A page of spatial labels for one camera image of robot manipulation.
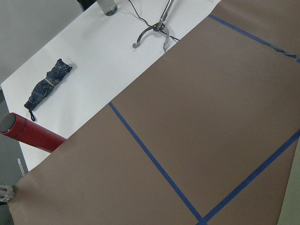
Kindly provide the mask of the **metal reacher grabber tool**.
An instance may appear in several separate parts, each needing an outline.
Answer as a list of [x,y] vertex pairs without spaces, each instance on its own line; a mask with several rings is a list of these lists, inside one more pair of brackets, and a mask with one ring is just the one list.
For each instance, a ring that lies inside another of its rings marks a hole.
[[164,11],[163,11],[163,13],[162,13],[162,15],[161,15],[161,17],[160,17],[160,19],[159,19],[159,22],[152,25],[152,26],[149,26],[148,28],[146,28],[145,30],[143,30],[141,32],[141,34],[139,35],[137,41],[132,44],[132,47],[134,49],[136,49],[140,46],[143,35],[147,31],[153,30],[154,32],[162,32],[162,33],[166,34],[166,39],[165,39],[165,42],[163,44],[163,50],[164,50],[164,52],[167,51],[167,45],[169,43],[170,32],[169,32],[168,28],[165,26],[164,21],[166,20],[167,15],[168,15],[173,3],[174,3],[174,0],[169,0],[166,7],[165,7],[165,9],[164,9]]

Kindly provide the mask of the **folded navy plaid umbrella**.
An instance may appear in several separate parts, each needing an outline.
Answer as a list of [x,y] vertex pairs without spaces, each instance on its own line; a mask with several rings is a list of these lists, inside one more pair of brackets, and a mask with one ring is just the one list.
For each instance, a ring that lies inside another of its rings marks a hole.
[[63,78],[68,75],[72,66],[63,62],[62,59],[58,59],[54,67],[46,73],[43,80],[38,82],[31,92],[28,101],[24,104],[24,107],[29,111],[30,118],[32,121],[36,121],[33,114],[35,108],[53,91],[54,87],[57,86]]

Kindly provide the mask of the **clear water bottle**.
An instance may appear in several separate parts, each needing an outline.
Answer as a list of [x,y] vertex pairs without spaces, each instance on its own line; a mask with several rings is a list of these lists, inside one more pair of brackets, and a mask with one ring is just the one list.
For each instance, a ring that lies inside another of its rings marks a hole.
[[114,0],[97,0],[98,5],[106,16],[112,16],[117,12],[117,5]]

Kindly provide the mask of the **red cylindrical bottle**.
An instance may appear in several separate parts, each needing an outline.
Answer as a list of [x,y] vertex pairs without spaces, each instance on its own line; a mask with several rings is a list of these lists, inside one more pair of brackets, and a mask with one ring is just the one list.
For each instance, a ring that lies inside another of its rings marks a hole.
[[52,153],[66,141],[66,138],[14,112],[2,119],[0,133],[48,153]]

